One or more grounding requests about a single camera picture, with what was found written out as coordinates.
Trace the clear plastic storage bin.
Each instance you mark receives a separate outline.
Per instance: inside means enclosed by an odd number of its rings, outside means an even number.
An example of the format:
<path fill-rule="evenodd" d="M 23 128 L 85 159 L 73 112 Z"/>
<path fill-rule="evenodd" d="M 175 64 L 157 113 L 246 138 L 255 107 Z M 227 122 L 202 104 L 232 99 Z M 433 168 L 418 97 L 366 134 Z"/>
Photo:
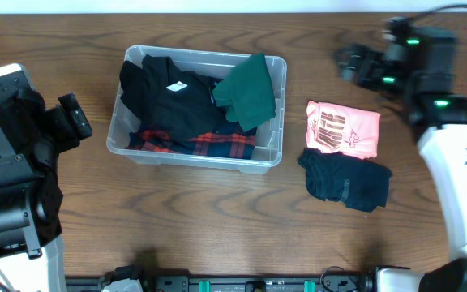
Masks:
<path fill-rule="evenodd" d="M 247 54 L 133 45 L 125 52 L 124 59 L 140 66 L 147 54 L 153 57 L 170 57 L 183 71 L 194 71 L 220 79 L 249 58 Z M 276 116 L 258 127 L 256 146 L 250 160 L 128 150 L 126 146 L 130 141 L 129 134 L 139 129 L 140 120 L 122 103 L 121 89 L 117 91 L 106 139 L 108 150 L 139 165 L 181 165 L 237 170 L 244 174 L 267 173 L 281 162 L 283 153 L 287 63 L 279 56 L 268 55 L 265 59 L 275 95 Z"/>

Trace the dark green garment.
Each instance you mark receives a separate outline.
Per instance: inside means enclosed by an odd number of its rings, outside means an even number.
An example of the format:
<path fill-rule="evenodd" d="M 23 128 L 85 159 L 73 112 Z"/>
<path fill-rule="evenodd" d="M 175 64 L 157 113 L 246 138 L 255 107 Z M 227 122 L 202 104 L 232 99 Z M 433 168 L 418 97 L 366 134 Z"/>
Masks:
<path fill-rule="evenodd" d="M 275 95 L 264 53 L 252 54 L 235 66 L 212 91 L 215 104 L 229 122 L 243 131 L 256 128 L 276 116 Z"/>

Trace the black t-shirt with tag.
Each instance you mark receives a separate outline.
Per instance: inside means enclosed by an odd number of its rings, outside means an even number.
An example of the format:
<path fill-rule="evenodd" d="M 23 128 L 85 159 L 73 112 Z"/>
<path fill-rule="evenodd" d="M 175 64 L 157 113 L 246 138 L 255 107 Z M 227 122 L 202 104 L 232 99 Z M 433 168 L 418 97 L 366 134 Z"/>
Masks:
<path fill-rule="evenodd" d="M 189 140 L 226 122 L 204 77 L 181 70 L 169 57 L 147 54 L 140 66 L 122 64 L 121 101 L 141 123 L 166 131 L 173 140 Z"/>

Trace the red navy plaid garment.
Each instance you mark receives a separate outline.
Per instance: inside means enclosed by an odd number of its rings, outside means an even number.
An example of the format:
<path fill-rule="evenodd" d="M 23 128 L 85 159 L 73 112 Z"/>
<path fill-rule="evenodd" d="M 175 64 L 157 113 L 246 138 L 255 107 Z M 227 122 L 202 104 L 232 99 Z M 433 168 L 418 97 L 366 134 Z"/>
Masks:
<path fill-rule="evenodd" d="M 256 146 L 257 128 L 244 131 L 238 122 L 226 122 L 211 132 L 178 142 L 166 131 L 141 125 L 131 132 L 129 150 L 250 160 Z"/>

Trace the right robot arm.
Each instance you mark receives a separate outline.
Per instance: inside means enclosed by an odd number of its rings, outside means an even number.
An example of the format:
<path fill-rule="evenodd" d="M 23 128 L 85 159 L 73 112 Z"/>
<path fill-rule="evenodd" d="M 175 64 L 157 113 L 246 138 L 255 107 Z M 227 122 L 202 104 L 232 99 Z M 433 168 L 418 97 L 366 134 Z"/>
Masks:
<path fill-rule="evenodd" d="M 428 273 L 380 267 L 375 291 L 467 291 L 467 97 L 452 91 L 456 35 L 393 18 L 388 50 L 348 45 L 335 53 L 342 79 L 401 101 L 401 116 L 434 180 L 450 260 Z"/>

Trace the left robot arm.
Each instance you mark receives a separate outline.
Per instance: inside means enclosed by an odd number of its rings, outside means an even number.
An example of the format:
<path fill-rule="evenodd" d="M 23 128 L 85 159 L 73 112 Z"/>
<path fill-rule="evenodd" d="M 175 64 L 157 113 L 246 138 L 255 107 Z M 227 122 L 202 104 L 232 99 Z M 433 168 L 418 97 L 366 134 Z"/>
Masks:
<path fill-rule="evenodd" d="M 92 136 L 76 97 L 46 108 L 22 71 L 0 76 L 0 290 L 64 291 L 58 158 Z"/>

